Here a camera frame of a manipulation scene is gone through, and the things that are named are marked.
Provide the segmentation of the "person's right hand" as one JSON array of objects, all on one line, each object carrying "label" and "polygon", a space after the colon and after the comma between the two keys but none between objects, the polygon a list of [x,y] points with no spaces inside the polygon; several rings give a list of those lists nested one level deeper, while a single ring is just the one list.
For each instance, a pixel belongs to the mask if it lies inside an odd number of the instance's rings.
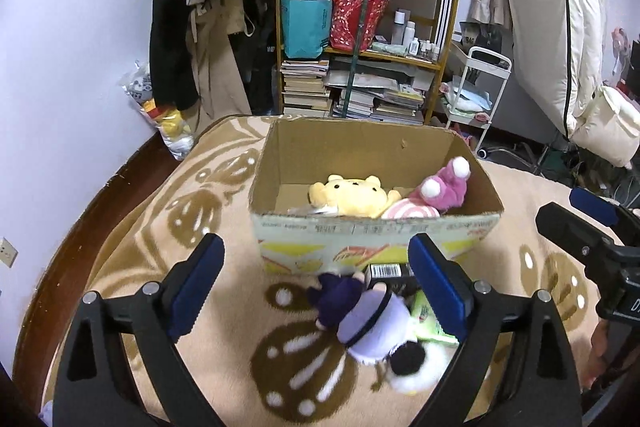
[{"label": "person's right hand", "polygon": [[614,359],[614,355],[607,355],[608,343],[614,338],[620,339],[623,335],[630,338],[630,332],[632,327],[622,323],[610,323],[605,320],[600,320],[597,327],[594,329],[590,345],[591,350],[587,365],[580,377],[580,385],[582,390],[588,390],[592,387],[593,383],[606,372],[611,362]]}]

